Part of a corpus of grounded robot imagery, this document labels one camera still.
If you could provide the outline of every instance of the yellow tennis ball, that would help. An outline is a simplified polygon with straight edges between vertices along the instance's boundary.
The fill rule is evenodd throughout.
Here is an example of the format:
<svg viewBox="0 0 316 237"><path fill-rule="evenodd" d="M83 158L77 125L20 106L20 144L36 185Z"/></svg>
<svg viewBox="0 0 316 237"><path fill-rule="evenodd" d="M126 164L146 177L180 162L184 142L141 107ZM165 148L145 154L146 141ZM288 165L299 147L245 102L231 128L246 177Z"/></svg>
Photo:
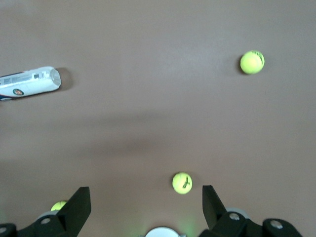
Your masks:
<svg viewBox="0 0 316 237"><path fill-rule="evenodd" d="M264 64L265 58L257 50L246 52L240 60L240 67L247 74L260 72Z"/></svg>
<svg viewBox="0 0 316 237"><path fill-rule="evenodd" d="M65 204L66 201L59 201L52 206L50 211L59 211Z"/></svg>
<svg viewBox="0 0 316 237"><path fill-rule="evenodd" d="M185 172L177 173L172 180L174 191L179 194L187 194L192 188L192 179Z"/></svg>

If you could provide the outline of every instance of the brown floor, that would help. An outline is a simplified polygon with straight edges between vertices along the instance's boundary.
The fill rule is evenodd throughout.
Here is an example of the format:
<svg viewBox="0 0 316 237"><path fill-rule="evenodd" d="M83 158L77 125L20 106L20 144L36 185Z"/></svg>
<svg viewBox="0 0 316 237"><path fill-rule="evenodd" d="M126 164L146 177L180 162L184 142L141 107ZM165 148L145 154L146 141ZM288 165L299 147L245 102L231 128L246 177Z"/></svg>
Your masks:
<svg viewBox="0 0 316 237"><path fill-rule="evenodd" d="M202 185L314 236L316 1L0 0L0 74L62 88L0 103L0 223L91 189L79 236L207 228ZM257 75L240 56L263 52ZM181 196L170 179L193 178Z"/></svg>

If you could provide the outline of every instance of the screw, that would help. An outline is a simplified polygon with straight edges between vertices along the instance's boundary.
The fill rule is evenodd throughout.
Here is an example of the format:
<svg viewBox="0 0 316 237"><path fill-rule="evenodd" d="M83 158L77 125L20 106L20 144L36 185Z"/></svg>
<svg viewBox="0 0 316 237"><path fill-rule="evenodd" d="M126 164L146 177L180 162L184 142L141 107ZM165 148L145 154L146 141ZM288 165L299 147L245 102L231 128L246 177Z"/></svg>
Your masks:
<svg viewBox="0 0 316 237"><path fill-rule="evenodd" d="M283 225L281 224L281 222L276 221L276 220L271 221L270 224L271 224L274 228L277 228L277 229L282 229L282 228L283 228Z"/></svg>
<svg viewBox="0 0 316 237"><path fill-rule="evenodd" d="M4 233L4 232L6 232L6 227L0 228L0 234L2 234L2 233Z"/></svg>
<svg viewBox="0 0 316 237"><path fill-rule="evenodd" d="M42 219L42 221L40 222L42 225L47 224L48 222L50 222L50 218L45 218Z"/></svg>
<svg viewBox="0 0 316 237"><path fill-rule="evenodd" d="M234 221L239 221L240 217L236 213L229 214L229 217Z"/></svg>

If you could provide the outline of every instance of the black plastic part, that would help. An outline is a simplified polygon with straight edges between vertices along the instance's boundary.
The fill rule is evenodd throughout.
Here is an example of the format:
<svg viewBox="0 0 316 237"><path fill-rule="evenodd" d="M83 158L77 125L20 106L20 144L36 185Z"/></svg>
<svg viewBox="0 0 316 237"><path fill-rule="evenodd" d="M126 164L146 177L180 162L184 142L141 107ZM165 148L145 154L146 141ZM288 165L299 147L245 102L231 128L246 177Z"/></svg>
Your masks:
<svg viewBox="0 0 316 237"><path fill-rule="evenodd" d="M250 219L237 213L239 220L230 218L233 212L227 212L214 188L203 186L203 213L209 227L199 237L302 237L290 223L280 219L267 219L263 225L257 225ZM282 228L272 226L271 221L279 221Z"/></svg>
<svg viewBox="0 0 316 237"><path fill-rule="evenodd" d="M271 225L272 221L278 221L282 228L278 229ZM301 234L287 221L281 219L267 219L263 222L264 233L271 237L302 237Z"/></svg>
<svg viewBox="0 0 316 237"><path fill-rule="evenodd" d="M0 237L76 237L91 213L89 187L79 188L56 215L46 215L16 231L14 224L2 224Z"/></svg>
<svg viewBox="0 0 316 237"><path fill-rule="evenodd" d="M231 219L230 214L238 215L239 219ZM227 212L219 219L211 233L214 233L215 236L240 237L244 236L246 225L246 219L241 214Z"/></svg>
<svg viewBox="0 0 316 237"><path fill-rule="evenodd" d="M217 221L227 212L213 186L203 186L202 206L208 228L211 230Z"/></svg>
<svg viewBox="0 0 316 237"><path fill-rule="evenodd" d="M5 230L0 233L0 237L15 237L16 236L16 226L14 224L1 224L0 230Z"/></svg>

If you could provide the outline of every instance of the tennis ball logo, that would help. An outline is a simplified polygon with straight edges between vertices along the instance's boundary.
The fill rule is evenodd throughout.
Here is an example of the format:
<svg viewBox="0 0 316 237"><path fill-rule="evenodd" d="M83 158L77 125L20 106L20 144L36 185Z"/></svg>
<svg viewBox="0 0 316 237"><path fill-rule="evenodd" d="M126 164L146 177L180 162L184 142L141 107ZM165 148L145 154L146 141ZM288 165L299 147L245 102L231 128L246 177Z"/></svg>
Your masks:
<svg viewBox="0 0 316 237"><path fill-rule="evenodd" d="M190 185L191 183L189 182L189 177L187 176L187 180L184 182L184 185L182 186L182 188L185 189L188 184Z"/></svg>
<svg viewBox="0 0 316 237"><path fill-rule="evenodd" d="M172 187L179 194L187 194L192 188L192 179L185 172L177 173L172 179Z"/></svg>
<svg viewBox="0 0 316 237"><path fill-rule="evenodd" d="M262 65L265 64L265 58L263 57L262 53L260 53L259 51L256 51L256 50L252 50L251 52L256 54L260 58Z"/></svg>

